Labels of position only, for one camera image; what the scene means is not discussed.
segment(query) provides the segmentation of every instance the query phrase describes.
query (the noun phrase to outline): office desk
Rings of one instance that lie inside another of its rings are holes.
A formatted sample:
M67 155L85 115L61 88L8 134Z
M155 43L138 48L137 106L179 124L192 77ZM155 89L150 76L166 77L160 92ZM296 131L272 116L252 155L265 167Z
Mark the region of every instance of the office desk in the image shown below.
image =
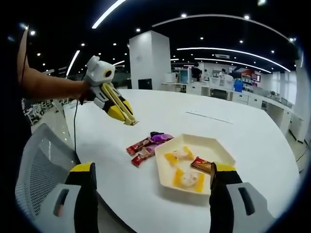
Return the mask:
M184 83L162 83L162 86L170 86L170 88L164 88L166 91L175 91L174 85L185 85ZM267 103L266 111L272 120L279 127L281 132L285 135L290 127L292 115L295 114L293 109L289 108L277 102L271 98L256 95L247 91L236 92L232 89L224 88L222 86L214 86L209 82L194 82L187 84L187 94L199 95L199 96L211 96L211 89L223 90L228 93L227 100L234 101L240 104L248 105L251 107L261 109L261 103L264 101Z
M134 231L206 233L210 228L208 198L163 189L156 158L145 161L140 168L131 164L125 149L152 131L217 138L236 160L242 180L250 182L267 199L271 214L278 217L287 208L299 183L298 168L285 137L264 111L183 93L120 92L132 105L139 123L126 126L94 103L79 106L77 153L82 163L95 162L98 193ZM186 113L199 109L207 109L214 119ZM72 138L74 112L75 108L65 108ZM217 120L221 118L231 123Z

